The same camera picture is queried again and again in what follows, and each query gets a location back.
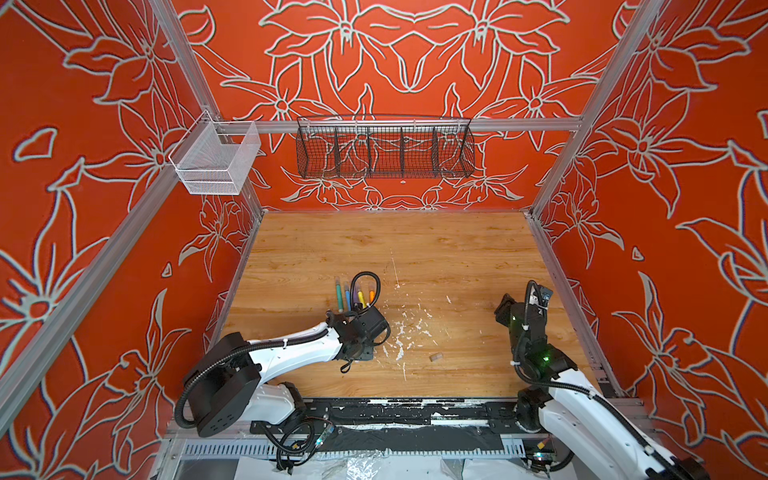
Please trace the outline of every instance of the marker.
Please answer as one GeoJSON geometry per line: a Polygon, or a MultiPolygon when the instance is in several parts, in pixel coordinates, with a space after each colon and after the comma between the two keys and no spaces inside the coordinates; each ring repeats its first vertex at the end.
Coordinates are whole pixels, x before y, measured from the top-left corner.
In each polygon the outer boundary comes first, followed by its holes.
{"type": "Polygon", "coordinates": [[[336,278],[336,302],[339,304],[339,312],[344,311],[344,299],[341,295],[341,280],[339,280],[339,277],[336,278]]]}

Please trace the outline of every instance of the wire basket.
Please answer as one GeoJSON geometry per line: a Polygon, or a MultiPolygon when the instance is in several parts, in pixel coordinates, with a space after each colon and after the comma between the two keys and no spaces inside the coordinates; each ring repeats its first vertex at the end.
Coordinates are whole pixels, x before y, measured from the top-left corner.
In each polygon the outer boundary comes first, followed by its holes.
{"type": "Polygon", "coordinates": [[[169,156],[191,194],[239,194],[261,148],[261,138],[253,122],[239,144],[219,134],[216,126],[217,122],[204,112],[169,156]]]}
{"type": "Polygon", "coordinates": [[[468,118],[395,115],[301,117],[296,162],[303,178],[469,177],[475,138],[468,118]]]}

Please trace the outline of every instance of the wood grain surface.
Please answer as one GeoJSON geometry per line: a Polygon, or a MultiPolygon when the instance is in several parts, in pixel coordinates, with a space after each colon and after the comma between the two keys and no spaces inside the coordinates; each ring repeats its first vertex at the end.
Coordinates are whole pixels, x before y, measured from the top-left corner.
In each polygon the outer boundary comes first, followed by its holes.
{"type": "MultiPolygon", "coordinates": [[[[334,278],[361,270],[381,277],[376,306],[392,325],[374,360],[345,375],[340,361],[314,364],[270,383],[293,382],[306,397],[509,397],[525,387],[493,311],[504,293],[522,300],[529,280],[553,285],[520,213],[268,213],[223,335],[314,326],[337,310],[334,278]]],[[[594,382],[557,292],[548,318],[550,342],[594,382]]]]}

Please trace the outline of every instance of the red wall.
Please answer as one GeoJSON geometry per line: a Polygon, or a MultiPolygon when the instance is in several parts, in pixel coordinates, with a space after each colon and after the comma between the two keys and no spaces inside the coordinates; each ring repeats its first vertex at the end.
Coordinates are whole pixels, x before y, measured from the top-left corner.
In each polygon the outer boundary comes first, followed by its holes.
{"type": "MultiPolygon", "coordinates": [[[[200,113],[149,4],[0,7],[0,372],[200,113]]],[[[3,478],[145,478],[251,217],[179,184],[0,440],[3,478]]]]}
{"type": "Polygon", "coordinates": [[[767,25],[668,2],[543,218],[622,387],[713,478],[768,475],[767,25]]]}
{"type": "MultiPolygon", "coordinates": [[[[311,114],[578,116],[633,2],[174,0],[228,119],[311,114]]],[[[302,180],[290,135],[251,180],[273,210],[529,206],[563,132],[480,134],[466,180],[302,180]]]]}

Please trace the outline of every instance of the white mesh basket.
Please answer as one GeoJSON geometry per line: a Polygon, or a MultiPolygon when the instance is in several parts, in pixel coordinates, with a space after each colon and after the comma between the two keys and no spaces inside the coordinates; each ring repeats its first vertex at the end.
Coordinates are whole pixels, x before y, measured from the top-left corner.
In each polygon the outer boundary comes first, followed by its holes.
{"type": "Polygon", "coordinates": [[[171,155],[181,182],[191,194],[237,195],[261,148],[256,124],[251,123],[239,144],[223,144],[216,122],[198,123],[191,130],[189,148],[171,155]]]}

